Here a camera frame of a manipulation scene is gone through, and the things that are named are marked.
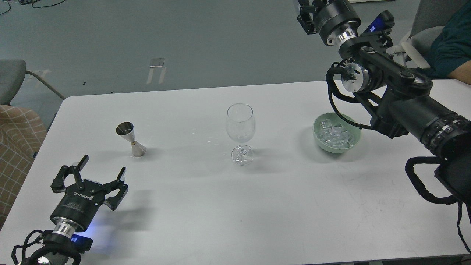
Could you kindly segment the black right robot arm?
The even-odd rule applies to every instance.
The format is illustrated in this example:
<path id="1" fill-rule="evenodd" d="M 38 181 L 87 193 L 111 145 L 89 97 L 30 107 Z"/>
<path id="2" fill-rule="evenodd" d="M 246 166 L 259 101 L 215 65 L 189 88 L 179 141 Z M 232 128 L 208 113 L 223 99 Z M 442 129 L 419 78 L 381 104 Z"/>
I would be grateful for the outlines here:
<path id="1" fill-rule="evenodd" d="M 393 61 L 393 15 L 381 12 L 358 33 L 361 20 L 348 0 L 300 0 L 298 22 L 308 35 L 337 46 L 341 62 L 325 80 L 335 114 L 389 138 L 412 134 L 431 157 L 409 158 L 405 172 L 425 200 L 457 204 L 457 227 L 470 212 L 470 121 L 430 97 L 429 77 Z"/>

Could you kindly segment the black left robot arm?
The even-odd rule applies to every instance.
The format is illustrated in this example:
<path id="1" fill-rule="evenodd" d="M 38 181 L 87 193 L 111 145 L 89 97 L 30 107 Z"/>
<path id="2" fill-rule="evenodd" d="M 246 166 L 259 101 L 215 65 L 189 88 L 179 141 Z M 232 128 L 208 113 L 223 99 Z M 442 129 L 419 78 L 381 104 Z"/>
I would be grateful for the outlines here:
<path id="1" fill-rule="evenodd" d="M 124 181 L 125 167 L 109 183 L 82 179 L 81 170 L 88 161 L 89 156 L 84 155 L 77 165 L 60 168 L 50 186 L 53 193 L 64 193 L 50 216 L 55 227 L 53 230 L 34 230 L 32 234 L 40 234 L 34 241 L 29 241 L 29 234 L 22 245 L 14 246 L 11 252 L 14 264 L 38 265 L 44 260 L 48 264 L 64 265 L 69 259 L 74 265 L 81 263 L 81 255 L 90 250 L 93 241 L 78 233 L 89 228 L 102 205 L 116 210 L 128 191 Z"/>

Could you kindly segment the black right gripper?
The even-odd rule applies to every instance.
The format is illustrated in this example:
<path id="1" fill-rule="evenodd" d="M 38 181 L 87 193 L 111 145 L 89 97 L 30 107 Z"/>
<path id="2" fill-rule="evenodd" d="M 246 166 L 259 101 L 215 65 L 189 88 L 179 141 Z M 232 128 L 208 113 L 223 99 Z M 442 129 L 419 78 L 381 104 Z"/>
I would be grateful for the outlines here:
<path id="1" fill-rule="evenodd" d="M 307 35 L 318 34 L 327 46 L 341 46 L 359 36 L 361 20 L 347 0 L 298 0 L 297 20 Z"/>

